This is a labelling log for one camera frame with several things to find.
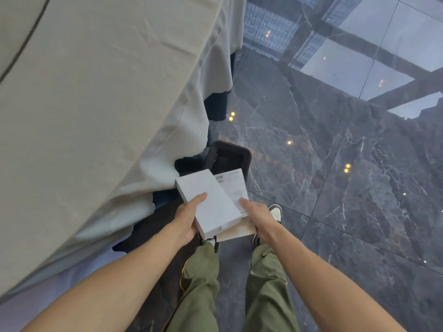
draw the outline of beige tablecloth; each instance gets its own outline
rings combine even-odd
[[[44,1],[0,0],[10,24],[1,68],[34,22],[17,19],[36,18]],[[154,211],[151,192],[173,187],[174,161],[206,145],[203,100],[232,87],[245,2],[49,1],[0,84],[3,298],[98,254]]]

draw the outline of hand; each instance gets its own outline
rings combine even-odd
[[[208,194],[202,193],[196,196],[187,204],[181,204],[175,213],[175,218],[171,222],[174,234],[178,240],[180,247],[187,245],[197,233],[197,228],[194,224],[195,211],[198,204],[206,200]]]
[[[257,235],[263,242],[269,244],[274,229],[280,225],[274,219],[268,206],[262,203],[255,203],[245,198],[240,198],[240,205],[248,212],[249,218],[254,223]]]

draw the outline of pant leg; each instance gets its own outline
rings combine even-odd
[[[214,246],[207,242],[197,248],[186,261],[180,287],[184,291],[166,332],[217,332],[213,315],[214,300],[219,292],[219,258]]]
[[[243,332],[299,332],[287,279],[272,248],[259,245],[252,253],[246,283],[246,317]]]

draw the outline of person's left arm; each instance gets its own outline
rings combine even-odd
[[[148,242],[65,292],[22,332],[125,331],[177,251],[194,237],[195,210],[206,196],[181,205]]]

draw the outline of floor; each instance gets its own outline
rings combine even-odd
[[[443,0],[248,0],[231,119],[211,125],[251,150],[250,199],[279,203],[291,233],[408,331],[443,326],[442,37]],[[242,328],[250,239],[220,245],[221,332]],[[191,253],[128,331],[161,331]],[[301,330],[318,331],[289,286]]]

